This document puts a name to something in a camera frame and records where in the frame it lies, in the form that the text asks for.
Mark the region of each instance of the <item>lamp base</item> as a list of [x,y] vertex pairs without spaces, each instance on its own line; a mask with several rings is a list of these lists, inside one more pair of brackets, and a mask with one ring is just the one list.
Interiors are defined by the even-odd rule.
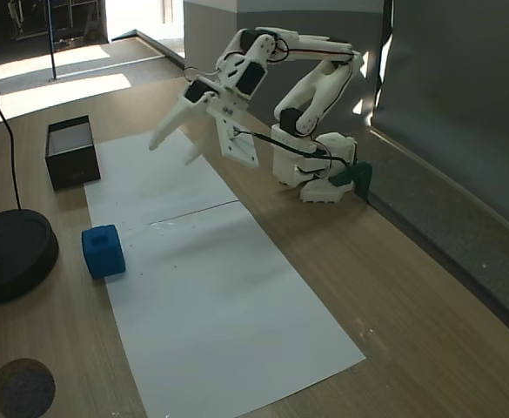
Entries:
[[18,298],[39,285],[57,261],[57,237],[40,213],[0,213],[0,303]]

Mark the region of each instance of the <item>blue foam block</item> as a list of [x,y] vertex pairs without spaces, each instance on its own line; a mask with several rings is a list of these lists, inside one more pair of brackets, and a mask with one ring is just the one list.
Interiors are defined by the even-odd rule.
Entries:
[[123,248],[114,225],[82,231],[82,250],[91,277],[99,279],[126,270]]

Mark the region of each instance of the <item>wooden table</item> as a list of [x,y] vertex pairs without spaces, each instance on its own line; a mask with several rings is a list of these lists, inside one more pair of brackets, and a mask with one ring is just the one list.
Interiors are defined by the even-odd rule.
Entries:
[[[0,306],[0,367],[30,357],[50,368],[57,396],[47,416],[146,416],[107,289],[84,266],[80,232],[91,227],[84,189],[51,189],[47,125],[89,114],[98,143],[149,131],[183,85],[182,79],[140,85],[12,120],[22,204],[49,218],[61,253],[42,285]],[[255,120],[248,125],[268,129]],[[207,118],[184,131],[192,139],[215,135]],[[367,360],[248,416],[509,417],[509,330],[356,196],[338,205],[301,204],[272,178],[270,149],[257,146],[263,170],[217,152],[208,159]],[[0,212],[13,207],[8,137],[0,125]]]

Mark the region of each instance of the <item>green bracket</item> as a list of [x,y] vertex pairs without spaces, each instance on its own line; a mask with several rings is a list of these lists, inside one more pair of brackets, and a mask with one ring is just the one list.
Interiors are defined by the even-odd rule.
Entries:
[[367,202],[372,182],[370,163],[358,162],[355,165],[349,165],[337,176],[330,177],[330,183],[336,187],[349,185],[351,182],[355,184],[355,194]]

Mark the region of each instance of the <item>black box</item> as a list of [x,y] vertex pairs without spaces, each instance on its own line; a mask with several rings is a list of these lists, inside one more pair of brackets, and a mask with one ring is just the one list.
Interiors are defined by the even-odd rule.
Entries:
[[54,190],[101,178],[87,116],[49,126],[45,162]]

